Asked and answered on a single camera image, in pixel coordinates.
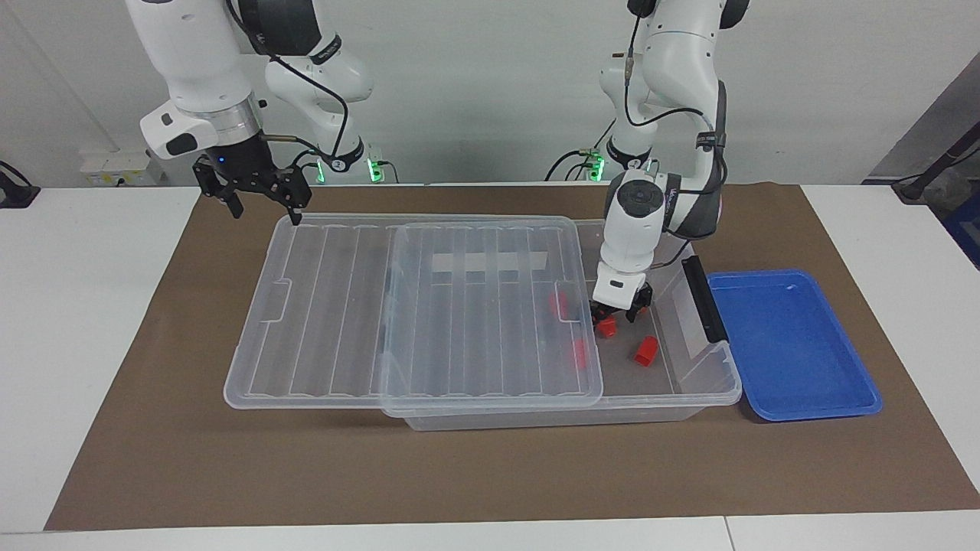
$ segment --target white tabletop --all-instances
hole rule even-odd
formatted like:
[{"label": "white tabletop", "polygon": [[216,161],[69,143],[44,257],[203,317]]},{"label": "white tabletop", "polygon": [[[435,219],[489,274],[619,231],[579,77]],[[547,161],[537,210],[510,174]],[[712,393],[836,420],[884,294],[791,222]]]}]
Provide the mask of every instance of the white tabletop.
[{"label": "white tabletop", "polygon": [[[806,194],[974,485],[980,274],[890,189]],[[43,529],[197,198],[46,189],[0,211],[0,532]],[[976,549],[980,512],[0,535],[3,549]]]}]

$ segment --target blue plastic tray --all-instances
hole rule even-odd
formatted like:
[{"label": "blue plastic tray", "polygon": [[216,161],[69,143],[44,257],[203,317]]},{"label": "blue plastic tray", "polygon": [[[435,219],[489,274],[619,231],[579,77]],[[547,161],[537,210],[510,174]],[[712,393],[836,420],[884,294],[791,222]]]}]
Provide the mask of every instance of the blue plastic tray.
[{"label": "blue plastic tray", "polygon": [[711,294],[752,408],[768,421],[871,415],[881,395],[806,272],[712,274]]}]

